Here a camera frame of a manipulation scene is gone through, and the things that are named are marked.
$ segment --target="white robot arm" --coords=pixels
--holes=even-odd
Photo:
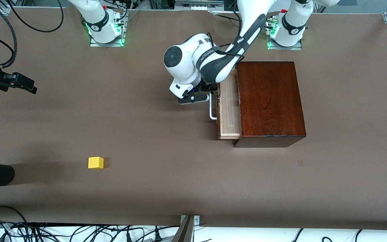
[[[340,0],[315,0],[318,4],[330,7]],[[294,46],[305,31],[305,26],[313,13],[313,0],[292,0],[287,13],[278,18],[279,28],[271,37],[281,46]]]
[[[186,96],[201,78],[207,83],[220,83],[249,49],[267,20],[266,14],[277,0],[238,0],[242,19],[240,34],[220,50],[206,34],[197,34],[181,45],[171,46],[164,55],[164,64],[174,77],[171,92],[178,98]]]
[[[211,38],[206,34],[194,35],[181,45],[169,47],[164,55],[164,65],[174,77],[170,86],[171,92],[178,98],[185,98],[192,91],[198,91],[196,87],[201,81],[215,84],[227,78],[232,68],[262,31],[267,21],[266,15],[276,1],[238,0],[242,28],[225,52],[212,43]],[[318,0],[317,2],[324,6],[332,6],[339,0]],[[305,24],[312,12],[312,0],[292,0],[288,12],[282,17],[281,29],[275,35],[276,42],[282,46],[296,44],[302,38]],[[191,103],[197,101],[195,98],[191,97]]]
[[[89,34],[98,43],[109,43],[122,34],[120,13],[111,9],[104,9],[98,0],[68,1],[82,14],[89,29]]]

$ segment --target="cable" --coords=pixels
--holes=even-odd
[[[14,51],[13,51],[14,53],[12,54],[12,57],[10,58],[11,60],[7,64],[0,65],[0,69],[3,69],[3,68],[7,68],[7,67],[11,66],[14,63],[14,60],[16,59],[16,55],[17,55],[17,38],[16,38],[16,34],[14,33],[13,26],[11,26],[11,23],[1,13],[1,11],[0,11],[0,16],[1,16],[1,18],[4,19],[4,21],[7,23],[8,27],[10,28],[11,34],[13,36],[13,43],[14,43],[14,48],[13,48],[14,49]]]
[[[292,240],[292,242],[297,242],[298,237],[300,236],[302,230],[303,230],[303,229],[298,230],[297,236],[295,236],[295,239]]]
[[[326,237],[326,236],[322,238],[322,242],[325,242],[325,239],[329,240],[329,242],[332,242],[332,240],[329,237]]]
[[[238,19],[231,18],[231,17],[226,17],[226,16],[223,16],[223,15],[218,15],[218,14],[216,14],[216,16],[219,16],[219,17],[222,17],[222,18],[227,18],[227,19],[231,19],[231,20],[238,21]]]
[[[241,28],[243,27],[243,21],[241,20],[241,17],[235,12],[235,8],[237,7],[237,3],[235,2],[234,9],[232,10],[238,18],[238,35],[241,33]]]
[[[213,42],[213,37],[212,37],[212,35],[210,34],[210,32],[207,32],[207,36],[210,38],[211,43],[214,43],[214,42]],[[237,63],[244,59],[244,55],[240,55],[240,54],[225,52],[225,51],[221,51],[221,50],[219,50],[219,49],[217,49],[215,52],[216,52],[217,54],[221,54],[221,55],[231,55],[231,56],[239,56],[239,57],[241,57],[241,58],[237,61]]]
[[[161,242],[161,241],[162,241],[162,238],[161,238],[161,235],[159,234],[158,227],[155,226],[155,242]]]
[[[361,233],[362,230],[358,230],[358,232],[356,233],[356,236],[355,236],[355,242],[358,242],[358,236],[359,234]]]
[[[141,10],[137,10],[130,18],[128,18],[128,20],[126,21],[125,24],[127,24],[129,22],[129,20],[131,20],[131,18],[133,18],[137,13],[139,13]]]
[[[35,31],[38,31],[38,32],[42,32],[42,33],[50,33],[50,32],[54,32],[56,30],[58,30],[62,24],[63,24],[63,8],[62,8],[62,5],[60,4],[60,0],[57,0],[58,1],[58,4],[59,4],[59,7],[60,7],[60,14],[61,14],[61,17],[60,17],[60,23],[59,25],[54,28],[54,29],[51,29],[51,30],[41,30],[41,29],[37,29],[37,28],[34,28],[33,26],[29,25],[28,23],[26,23],[16,12],[16,10],[14,9],[13,5],[11,4],[11,0],[8,0],[8,4],[10,5],[13,13],[17,16],[17,18],[26,26],[30,27],[31,29],[35,30]]]
[[[5,47],[7,47],[11,51],[10,59],[8,59],[6,62],[1,64],[1,65],[5,65],[5,64],[9,63],[11,61],[11,59],[13,58],[14,50],[7,43],[5,43],[4,41],[0,40],[0,43],[3,44]]]
[[[180,225],[173,225],[173,226],[162,227],[162,228],[158,228],[157,230],[164,230],[164,229],[175,228],[175,227],[180,227]],[[148,236],[149,234],[152,234],[152,233],[155,233],[155,230],[153,230],[152,232],[149,232],[149,233],[143,235],[143,237],[140,237],[139,239],[135,240],[135,242],[140,241],[140,239],[141,239],[141,241],[144,241],[144,238],[146,236]]]
[[[234,0],[226,9],[225,11],[227,11],[232,5],[234,5],[234,3],[236,2],[237,0]]]
[[[47,235],[41,235],[42,237],[46,237],[46,238],[48,238],[48,239],[51,239],[51,240],[54,241],[54,242],[60,242],[60,241],[56,238],[56,236],[54,236],[53,234],[51,234],[51,233],[49,233],[48,231],[46,231],[46,230],[44,230],[44,229],[41,229],[41,228],[37,228],[37,227],[34,227],[34,226],[22,224],[22,223],[16,223],[16,222],[4,222],[4,221],[1,221],[1,220],[0,220],[0,225],[3,226],[3,227],[5,228],[4,224],[14,224],[14,225],[16,225],[16,226],[13,226],[12,228],[14,228],[14,227],[17,228],[17,234],[18,234],[19,236],[11,235],[11,234],[9,233],[8,230],[6,230],[6,232],[8,233],[8,235],[9,235],[10,237],[14,237],[14,238],[23,238],[25,242],[27,242],[27,239],[30,239],[30,241],[32,241],[32,238],[37,238],[37,237],[39,237],[38,235],[35,235],[35,236],[34,236],[34,234],[31,234],[31,235],[30,235],[29,232],[28,232],[28,231],[29,231],[29,228],[31,228],[32,230],[37,229],[37,230],[40,230],[40,231],[42,231],[42,232],[45,232],[46,234],[48,234],[48,236],[47,236]],[[26,235],[23,234],[22,227],[25,229]]]
[[[119,20],[121,20],[121,19],[126,17],[126,13],[128,12],[128,8],[127,7],[122,6],[122,5],[118,5],[115,0],[113,0],[113,2],[110,2],[110,1],[107,1],[107,0],[103,0],[103,1],[106,2],[106,3],[112,4],[114,6],[117,6],[118,9],[123,8],[123,16],[118,18],[116,21],[119,21]]]
[[[8,209],[11,209],[11,210],[15,211],[15,212],[20,216],[20,218],[22,218],[22,220],[23,220],[23,222],[25,222],[25,224],[28,223],[28,222],[26,222],[26,219],[25,219],[25,217],[23,216],[23,214],[20,213],[17,209],[12,208],[12,207],[10,207],[10,206],[5,206],[5,205],[0,205],[0,208],[8,208]]]

